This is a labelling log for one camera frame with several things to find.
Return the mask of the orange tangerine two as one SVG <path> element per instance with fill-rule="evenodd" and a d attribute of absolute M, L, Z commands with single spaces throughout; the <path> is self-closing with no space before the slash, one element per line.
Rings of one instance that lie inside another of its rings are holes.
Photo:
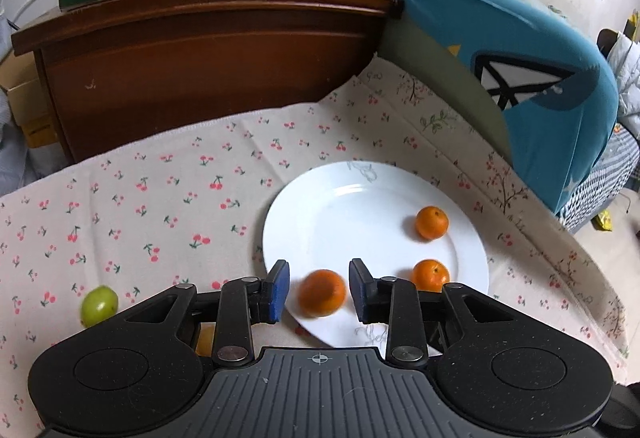
<path fill-rule="evenodd" d="M 419 291 L 440 293 L 450 281 L 448 269 L 436 259 L 424 259 L 411 270 L 410 281 Z"/>

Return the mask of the orange tangerine three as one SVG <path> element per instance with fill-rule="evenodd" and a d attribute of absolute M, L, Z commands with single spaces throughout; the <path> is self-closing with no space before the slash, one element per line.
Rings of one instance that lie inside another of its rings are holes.
<path fill-rule="evenodd" d="M 332 315 L 343 306 L 345 299 L 345 281 L 329 269 L 309 273 L 297 290 L 298 306 L 308 317 Z"/>

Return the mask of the orange tangerine one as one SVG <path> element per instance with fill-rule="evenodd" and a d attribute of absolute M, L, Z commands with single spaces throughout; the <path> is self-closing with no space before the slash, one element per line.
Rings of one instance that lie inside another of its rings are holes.
<path fill-rule="evenodd" d="M 433 241 L 446 235 L 449 228 L 449 218 L 439 207 L 425 206 L 416 214 L 414 228 L 422 239 Z"/>

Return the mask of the orange tangerine seven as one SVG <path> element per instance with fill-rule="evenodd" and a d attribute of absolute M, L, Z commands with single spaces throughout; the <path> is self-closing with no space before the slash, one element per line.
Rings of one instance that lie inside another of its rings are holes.
<path fill-rule="evenodd" d="M 214 343 L 215 325 L 213 323 L 202 323 L 198 343 L 195 351 L 201 357 L 209 357 L 212 354 Z"/>

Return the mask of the cherry print tablecloth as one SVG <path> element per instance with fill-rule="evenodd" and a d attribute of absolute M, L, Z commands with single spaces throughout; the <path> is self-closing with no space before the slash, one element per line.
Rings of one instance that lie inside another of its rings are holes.
<path fill-rule="evenodd" d="M 446 193 L 482 240 L 489 293 L 596 348 L 627 378 L 626 308 L 598 265 L 454 109 L 376 58 L 315 104 L 177 129 L 1 201 L 1 432 L 40 431 L 32 362 L 81 328 L 93 289 L 129 307 L 171 285 L 260 275 L 277 194 L 322 165 L 376 162 Z"/>

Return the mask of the lone green plum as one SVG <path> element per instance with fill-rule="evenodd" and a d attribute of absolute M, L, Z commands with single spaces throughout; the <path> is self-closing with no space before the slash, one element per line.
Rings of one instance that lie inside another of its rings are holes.
<path fill-rule="evenodd" d="M 85 328 L 91 328 L 115 316 L 118 311 L 117 294 L 106 285 L 89 292 L 80 306 L 80 322 Z"/>

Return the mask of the blue patterned pillow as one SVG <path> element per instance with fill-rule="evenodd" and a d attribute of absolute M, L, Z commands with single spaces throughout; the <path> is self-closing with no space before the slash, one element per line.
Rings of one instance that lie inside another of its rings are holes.
<path fill-rule="evenodd" d="M 520 0 L 401 1 L 484 87 L 506 122 L 514 171 L 558 213 L 617 117 L 615 78 L 596 44 Z"/>

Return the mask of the brown wooden cabinet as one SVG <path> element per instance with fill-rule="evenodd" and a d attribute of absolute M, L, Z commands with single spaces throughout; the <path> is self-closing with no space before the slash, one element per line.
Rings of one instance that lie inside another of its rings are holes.
<path fill-rule="evenodd" d="M 318 102 L 380 46 L 395 0 L 106 0 L 14 33 L 65 153 L 82 161 L 170 129 Z"/>

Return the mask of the checkered sofa cover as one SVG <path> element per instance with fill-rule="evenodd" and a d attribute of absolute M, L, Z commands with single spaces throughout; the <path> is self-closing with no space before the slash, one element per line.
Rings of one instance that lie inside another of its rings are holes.
<path fill-rule="evenodd" d="M 560 223 L 575 232 L 605 210 L 624 188 L 639 190 L 639 142 L 616 123 L 591 172 L 559 211 Z"/>

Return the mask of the cardboard box on floor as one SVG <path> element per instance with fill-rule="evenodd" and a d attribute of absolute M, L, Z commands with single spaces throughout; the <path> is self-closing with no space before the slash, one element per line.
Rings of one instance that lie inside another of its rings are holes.
<path fill-rule="evenodd" d="M 32 54 L 16 56 L 13 50 L 9 52 L 1 62 L 1 89 L 29 148 L 58 142 Z"/>

